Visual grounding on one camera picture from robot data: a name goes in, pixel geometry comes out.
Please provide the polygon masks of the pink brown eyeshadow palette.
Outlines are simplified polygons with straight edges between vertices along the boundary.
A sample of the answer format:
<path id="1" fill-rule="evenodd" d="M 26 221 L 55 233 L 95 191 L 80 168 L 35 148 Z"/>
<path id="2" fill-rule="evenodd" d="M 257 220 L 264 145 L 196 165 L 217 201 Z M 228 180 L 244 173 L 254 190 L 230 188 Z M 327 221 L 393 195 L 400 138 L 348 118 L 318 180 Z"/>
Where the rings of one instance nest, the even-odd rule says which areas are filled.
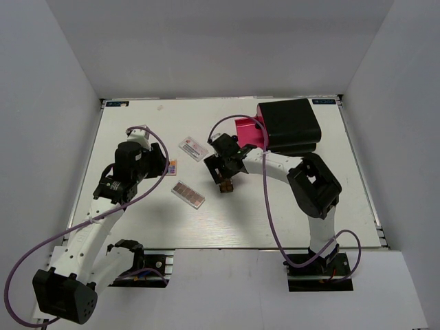
<path id="1" fill-rule="evenodd" d="M 196 210 L 199 209 L 206 200 L 204 196 L 187 186 L 182 181 L 178 181 L 172 187 L 171 192 Z"/>

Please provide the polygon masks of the black drawer organizer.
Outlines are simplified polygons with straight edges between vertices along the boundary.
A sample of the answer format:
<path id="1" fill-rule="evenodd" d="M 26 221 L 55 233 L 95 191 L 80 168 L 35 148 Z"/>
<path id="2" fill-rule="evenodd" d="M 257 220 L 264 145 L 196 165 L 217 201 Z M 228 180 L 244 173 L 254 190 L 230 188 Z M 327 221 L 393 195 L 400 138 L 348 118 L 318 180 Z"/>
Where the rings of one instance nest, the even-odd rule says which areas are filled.
<path id="1" fill-rule="evenodd" d="M 302 155 L 316 150 L 322 131 L 306 98 L 261 102 L 257 106 L 258 121 L 268 134 L 267 148 L 281 155 Z"/>

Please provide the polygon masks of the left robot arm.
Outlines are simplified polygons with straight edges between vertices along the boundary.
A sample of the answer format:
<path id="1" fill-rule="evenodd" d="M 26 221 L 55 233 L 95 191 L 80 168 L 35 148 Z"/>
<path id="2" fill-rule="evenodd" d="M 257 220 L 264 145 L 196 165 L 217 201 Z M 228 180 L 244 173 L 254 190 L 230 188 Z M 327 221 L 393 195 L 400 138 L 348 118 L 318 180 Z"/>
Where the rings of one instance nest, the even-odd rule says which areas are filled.
<path id="1" fill-rule="evenodd" d="M 123 274 L 143 272 L 142 244 L 121 239 L 97 256 L 111 229 L 138 193 L 143 179 L 156 178 L 166 169 L 158 143 L 119 143 L 114 162 L 102 172 L 93 192 L 86 224 L 75 229 L 67 247 L 48 270 L 38 270 L 32 285 L 41 312 L 84 324 L 90 319 L 98 295 Z"/>

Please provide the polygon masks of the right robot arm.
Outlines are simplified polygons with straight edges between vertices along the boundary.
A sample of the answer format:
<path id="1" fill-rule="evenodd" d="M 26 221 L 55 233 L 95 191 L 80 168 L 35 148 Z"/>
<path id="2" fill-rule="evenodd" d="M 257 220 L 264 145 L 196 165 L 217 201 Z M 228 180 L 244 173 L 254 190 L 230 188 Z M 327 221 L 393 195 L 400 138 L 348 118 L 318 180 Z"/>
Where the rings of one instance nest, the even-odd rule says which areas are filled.
<path id="1" fill-rule="evenodd" d="M 207 157 L 204 164 L 215 184 L 220 185 L 239 173 L 262 175 L 266 206 L 269 178 L 289 185 L 309 221 L 311 268 L 319 274 L 333 269 L 339 252 L 335 213 L 342 187 L 322 158 L 315 153 L 302 157 L 280 155 L 252 144 L 240 147 L 238 138 L 226 133 L 210 138 L 208 143 L 214 155 Z"/>

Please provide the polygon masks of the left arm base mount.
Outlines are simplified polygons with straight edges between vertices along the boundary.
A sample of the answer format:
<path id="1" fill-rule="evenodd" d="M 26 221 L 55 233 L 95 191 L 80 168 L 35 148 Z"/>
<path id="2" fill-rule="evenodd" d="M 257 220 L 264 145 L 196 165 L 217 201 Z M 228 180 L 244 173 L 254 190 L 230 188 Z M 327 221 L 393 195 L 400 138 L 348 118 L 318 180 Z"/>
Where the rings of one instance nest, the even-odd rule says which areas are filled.
<path id="1" fill-rule="evenodd" d="M 110 287 L 165 288 L 171 279 L 174 254 L 172 250 L 148 250 L 135 240 L 121 239 L 108 244 L 104 259 L 113 253 L 127 252 L 130 268 L 113 279 Z"/>

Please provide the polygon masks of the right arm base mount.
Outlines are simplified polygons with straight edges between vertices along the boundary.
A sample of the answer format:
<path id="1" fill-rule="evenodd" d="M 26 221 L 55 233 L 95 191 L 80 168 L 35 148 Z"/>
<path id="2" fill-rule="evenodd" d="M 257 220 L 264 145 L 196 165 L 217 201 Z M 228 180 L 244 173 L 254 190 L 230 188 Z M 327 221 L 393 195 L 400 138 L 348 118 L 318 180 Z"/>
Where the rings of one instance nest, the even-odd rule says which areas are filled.
<path id="1" fill-rule="evenodd" d="M 327 268 L 319 262 L 302 268 L 283 261 L 289 292 L 352 292 L 351 268 L 346 253 L 338 252 Z"/>

